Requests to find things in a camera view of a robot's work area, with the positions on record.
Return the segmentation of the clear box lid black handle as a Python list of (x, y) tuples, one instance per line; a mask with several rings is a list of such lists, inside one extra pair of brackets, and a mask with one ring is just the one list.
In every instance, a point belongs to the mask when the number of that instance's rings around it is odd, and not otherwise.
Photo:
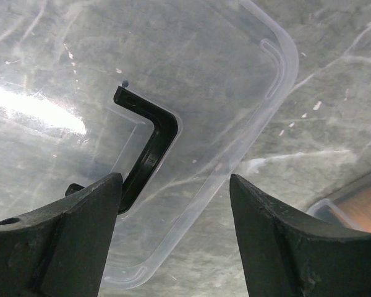
[(252, 1), (0, 1), (0, 221), (112, 172), (126, 194), (102, 286), (156, 272), (292, 87), (291, 37)]

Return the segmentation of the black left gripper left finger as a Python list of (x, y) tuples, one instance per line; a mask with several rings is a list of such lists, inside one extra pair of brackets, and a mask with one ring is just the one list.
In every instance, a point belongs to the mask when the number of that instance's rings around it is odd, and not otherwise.
[(0, 221), (0, 296), (97, 296), (122, 196), (103, 179)]

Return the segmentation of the clear first aid box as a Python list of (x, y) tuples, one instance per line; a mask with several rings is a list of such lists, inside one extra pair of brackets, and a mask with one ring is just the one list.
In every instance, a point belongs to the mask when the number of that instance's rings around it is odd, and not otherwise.
[(371, 173), (317, 201), (307, 214), (334, 225), (371, 233)]

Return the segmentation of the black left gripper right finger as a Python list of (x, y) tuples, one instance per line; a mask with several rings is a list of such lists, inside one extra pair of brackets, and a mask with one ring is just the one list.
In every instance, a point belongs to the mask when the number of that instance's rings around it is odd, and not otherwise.
[(238, 174), (229, 191), (249, 296), (371, 296), (371, 233), (314, 218)]

